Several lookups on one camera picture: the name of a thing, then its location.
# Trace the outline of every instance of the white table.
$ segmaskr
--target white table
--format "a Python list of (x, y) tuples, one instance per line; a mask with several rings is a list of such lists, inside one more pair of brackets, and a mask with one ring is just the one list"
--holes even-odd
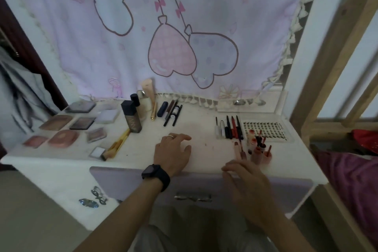
[[(158, 100), (158, 104), (161, 105), (162, 101), (165, 99)], [(64, 129), (81, 115), (96, 116), (102, 103), (104, 102), (99, 102), (89, 114), (76, 114), (74, 120)], [(226, 113), (218, 113), (184, 103), (174, 127), (172, 127), (172, 120), (164, 127), (161, 118), (155, 121), (147, 118), (142, 123), (142, 131), (139, 134), (131, 133), (114, 159), (103, 162), (88, 157), (96, 146), (110, 147), (127, 129), (127, 123), (121, 111), (115, 123), (108, 125), (94, 123), (90, 127), (90, 130), (93, 130), (105, 126), (108, 136), (103, 140), (87, 144), (85, 132), (80, 131), (78, 139), (68, 148), (53, 148), (47, 142), (37, 149), (27, 148), (20, 144), (3, 157), (1, 162), (12, 164), (82, 225), (93, 230), (115, 209), (118, 203), (115, 199), (109, 199), (106, 206), (88, 208), (78, 202), (81, 198), (94, 199), (90, 190), (98, 184), (89, 173), (90, 167), (144, 169), (153, 163), (155, 144), (160, 142), (162, 136), (176, 132), (192, 136), (191, 141), (185, 142), (192, 145), (192, 156), (184, 171), (219, 174), (220, 168), (233, 159), (235, 140), (215, 138), (215, 116), (218, 117), (218, 121), (226, 120)], [(267, 145), (272, 144), (273, 159), (269, 165), (261, 169), (268, 177), (310, 179), (314, 187), (328, 183), (288, 120), (274, 114), (239, 113), (238, 116), (240, 122), (277, 120), (286, 127), (294, 140), (288, 143), (267, 142)], [(36, 132), (36, 135), (51, 138), (55, 133), (40, 130)]]

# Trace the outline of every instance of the watch face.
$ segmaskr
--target watch face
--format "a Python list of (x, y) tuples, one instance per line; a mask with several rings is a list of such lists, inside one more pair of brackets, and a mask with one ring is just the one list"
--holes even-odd
[(153, 173), (154, 172), (154, 166), (153, 165), (149, 165), (143, 172), (143, 174), (150, 174), (150, 173)]

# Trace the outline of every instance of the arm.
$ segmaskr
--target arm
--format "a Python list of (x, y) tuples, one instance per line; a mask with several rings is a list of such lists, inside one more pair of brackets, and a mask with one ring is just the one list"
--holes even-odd
[[(260, 169), (247, 160), (232, 160), (222, 170), (233, 202), (248, 221), (259, 226), (280, 252), (315, 252), (295, 223), (286, 218), (272, 197), (270, 182)], [(233, 177), (236, 172), (244, 182), (241, 192)]]
[[(159, 164), (170, 177), (173, 177), (180, 173), (189, 161), (191, 146), (187, 146), (182, 152), (180, 145), (183, 140), (191, 140), (191, 137), (173, 133), (170, 135), (173, 137), (163, 137), (156, 145), (154, 164)], [(144, 179), (74, 252), (127, 251), (162, 188), (163, 183), (159, 179)]]

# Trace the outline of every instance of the purple fabric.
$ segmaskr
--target purple fabric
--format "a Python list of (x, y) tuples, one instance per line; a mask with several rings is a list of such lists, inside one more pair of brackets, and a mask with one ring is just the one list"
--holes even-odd
[(364, 234), (378, 249), (378, 158), (318, 152), (318, 164)]
[(81, 95), (249, 98), (276, 75), (300, 0), (22, 0)]

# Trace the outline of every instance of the pink heart balloon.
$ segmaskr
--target pink heart balloon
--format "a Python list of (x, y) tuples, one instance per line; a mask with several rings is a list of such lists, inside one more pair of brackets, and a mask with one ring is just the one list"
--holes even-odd
[(193, 49), (185, 37), (172, 25), (167, 24), (167, 16), (159, 16), (160, 25), (152, 37), (148, 50), (148, 62), (154, 73), (169, 77), (176, 72), (191, 75), (197, 60)]

